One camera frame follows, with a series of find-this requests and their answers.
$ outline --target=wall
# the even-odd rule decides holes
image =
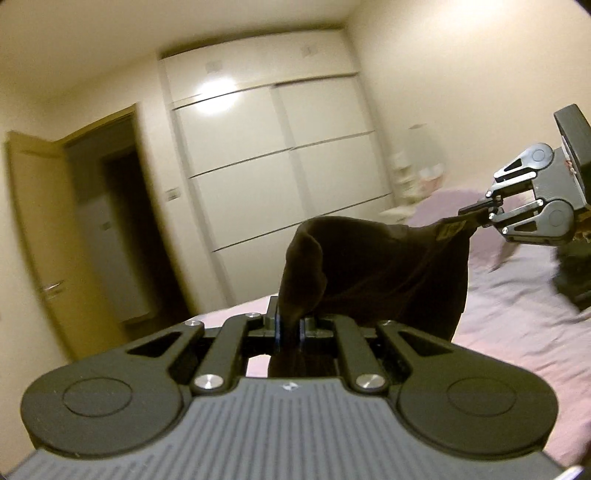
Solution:
[[[42,110],[0,82],[0,141],[19,130],[44,135]],[[0,471],[22,460],[32,445],[21,423],[20,402],[37,377],[67,363],[35,294],[12,211],[5,149],[0,148]]]
[[[167,110],[156,55],[87,82],[46,105],[52,119],[50,137],[63,138],[116,111],[138,103],[141,144],[148,166],[148,179],[156,194],[156,213],[165,226],[164,240],[184,282],[195,312],[226,306],[203,243],[191,205],[170,114]],[[180,189],[181,196],[166,201],[166,191]]]
[[[139,256],[126,246],[102,169],[105,157],[134,148],[130,119],[102,127],[66,147],[78,223],[103,290],[122,322],[158,313],[150,278]]]
[[[348,33],[389,153],[431,126],[448,186],[485,190],[529,145],[558,147],[566,105],[591,120],[591,17],[574,0],[367,0]]]

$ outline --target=bed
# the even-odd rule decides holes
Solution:
[[[409,221],[425,225],[478,198],[467,191],[434,194]],[[579,313],[550,283],[554,251],[521,245],[499,264],[502,238],[492,229],[473,237],[465,312],[453,342],[535,372],[556,391],[559,414],[545,451],[570,466],[591,440],[591,309]],[[263,297],[198,318],[206,327],[230,316],[265,312]],[[264,377],[268,358],[251,359],[247,375]]]

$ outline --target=dark brown cloth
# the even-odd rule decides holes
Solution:
[[[271,358],[269,376],[331,374],[332,359],[298,352],[299,320],[309,313],[343,314],[361,326],[396,320],[451,340],[466,303],[475,219],[420,228],[336,216],[302,223],[286,253],[278,299],[282,350]]]

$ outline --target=ceiling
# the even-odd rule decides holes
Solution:
[[[39,98],[152,53],[241,32],[341,24],[360,0],[5,0],[0,72]]]

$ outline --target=doorway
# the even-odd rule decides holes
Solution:
[[[191,316],[152,210],[133,114],[63,145],[82,238],[130,340]]]

